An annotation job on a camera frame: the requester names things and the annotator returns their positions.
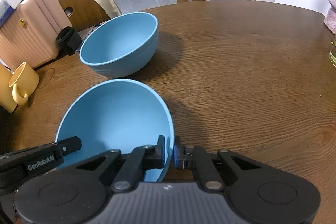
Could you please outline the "blue bowl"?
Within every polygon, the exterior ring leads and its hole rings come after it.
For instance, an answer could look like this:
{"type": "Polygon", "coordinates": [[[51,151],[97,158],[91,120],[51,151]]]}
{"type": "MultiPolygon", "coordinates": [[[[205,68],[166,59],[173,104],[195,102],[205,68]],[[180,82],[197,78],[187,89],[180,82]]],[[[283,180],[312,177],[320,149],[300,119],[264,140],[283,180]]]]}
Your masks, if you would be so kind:
{"type": "Polygon", "coordinates": [[[142,69],[157,46],[158,19],[148,12],[132,12],[96,28],[84,40],[79,57],[96,73],[121,78],[142,69]]]}
{"type": "Polygon", "coordinates": [[[67,110],[56,141],[78,136],[79,151],[64,158],[65,168],[111,149],[130,153],[141,145],[165,138],[165,166],[148,170],[146,182],[162,181],[173,154],[174,126],[164,100],[152,88],[135,80],[116,79],[85,91],[67,110]]]}

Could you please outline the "yellow mug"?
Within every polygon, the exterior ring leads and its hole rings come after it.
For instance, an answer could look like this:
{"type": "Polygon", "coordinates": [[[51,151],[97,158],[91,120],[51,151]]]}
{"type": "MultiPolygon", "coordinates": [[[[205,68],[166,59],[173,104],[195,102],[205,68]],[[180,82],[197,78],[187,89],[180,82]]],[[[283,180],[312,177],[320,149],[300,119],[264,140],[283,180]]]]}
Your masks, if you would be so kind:
{"type": "Polygon", "coordinates": [[[13,100],[18,105],[25,105],[39,84],[40,77],[26,62],[21,63],[12,74],[9,88],[13,100]]]}

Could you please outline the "pink suitcase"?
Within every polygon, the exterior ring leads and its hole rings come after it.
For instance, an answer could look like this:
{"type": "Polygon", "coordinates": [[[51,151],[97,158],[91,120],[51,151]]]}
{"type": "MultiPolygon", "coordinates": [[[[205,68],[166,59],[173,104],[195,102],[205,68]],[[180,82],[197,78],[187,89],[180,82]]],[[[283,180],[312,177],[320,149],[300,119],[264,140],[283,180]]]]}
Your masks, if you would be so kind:
{"type": "Polygon", "coordinates": [[[15,70],[23,62],[36,68],[55,59],[56,38],[70,26],[58,0],[23,0],[1,25],[1,61],[15,70]]]}

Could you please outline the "black cylinder cup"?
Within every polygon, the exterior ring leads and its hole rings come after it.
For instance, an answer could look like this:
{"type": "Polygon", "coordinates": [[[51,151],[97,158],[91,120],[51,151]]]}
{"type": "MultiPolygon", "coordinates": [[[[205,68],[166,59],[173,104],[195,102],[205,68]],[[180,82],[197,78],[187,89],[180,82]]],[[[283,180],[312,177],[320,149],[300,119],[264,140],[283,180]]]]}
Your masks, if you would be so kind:
{"type": "Polygon", "coordinates": [[[68,56],[71,56],[76,53],[83,41],[73,27],[66,26],[58,34],[56,42],[68,56]]]}

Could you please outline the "wooden chair with cloth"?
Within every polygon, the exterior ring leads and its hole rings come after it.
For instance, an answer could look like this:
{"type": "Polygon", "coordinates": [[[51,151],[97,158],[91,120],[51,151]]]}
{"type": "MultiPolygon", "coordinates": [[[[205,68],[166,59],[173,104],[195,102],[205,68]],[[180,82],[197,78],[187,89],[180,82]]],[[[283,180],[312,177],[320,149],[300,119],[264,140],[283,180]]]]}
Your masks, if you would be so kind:
{"type": "Polygon", "coordinates": [[[58,0],[72,27],[80,32],[122,14],[115,0],[58,0]]]}

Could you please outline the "clear drinking glass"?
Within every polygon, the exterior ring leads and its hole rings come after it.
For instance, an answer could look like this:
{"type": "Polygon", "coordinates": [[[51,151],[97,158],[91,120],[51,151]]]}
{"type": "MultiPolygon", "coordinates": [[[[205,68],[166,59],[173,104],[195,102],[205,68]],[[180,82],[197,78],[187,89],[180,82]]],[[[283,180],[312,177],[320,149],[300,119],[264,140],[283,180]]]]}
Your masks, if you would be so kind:
{"type": "Polygon", "coordinates": [[[329,59],[331,63],[336,67],[336,41],[331,42],[331,50],[329,51],[329,59]]]}

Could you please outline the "pink flower vase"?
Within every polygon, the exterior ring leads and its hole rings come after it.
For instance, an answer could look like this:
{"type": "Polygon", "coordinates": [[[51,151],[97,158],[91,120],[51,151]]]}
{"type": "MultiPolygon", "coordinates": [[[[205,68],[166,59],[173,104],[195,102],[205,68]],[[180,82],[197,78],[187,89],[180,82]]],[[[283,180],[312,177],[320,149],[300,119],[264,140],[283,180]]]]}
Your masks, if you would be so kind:
{"type": "Polygon", "coordinates": [[[324,24],[335,35],[336,33],[336,0],[328,0],[330,8],[324,19],[324,24]]]}

